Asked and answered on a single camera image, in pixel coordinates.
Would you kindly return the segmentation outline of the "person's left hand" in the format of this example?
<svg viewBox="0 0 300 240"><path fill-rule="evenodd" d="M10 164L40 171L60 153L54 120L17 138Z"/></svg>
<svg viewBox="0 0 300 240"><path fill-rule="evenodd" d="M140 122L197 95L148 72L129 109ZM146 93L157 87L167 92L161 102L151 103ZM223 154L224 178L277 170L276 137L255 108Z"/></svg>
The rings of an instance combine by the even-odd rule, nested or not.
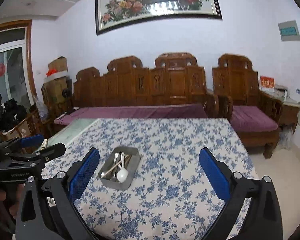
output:
<svg viewBox="0 0 300 240"><path fill-rule="evenodd" d="M19 200L21 197L21 193L24 189L24 184L19 184L17 186L17 190L15 192L16 202L9 208L9 212L13 218L17 217L18 209L19 209ZM0 202L3 202L6 199L6 192L0 190Z"/></svg>

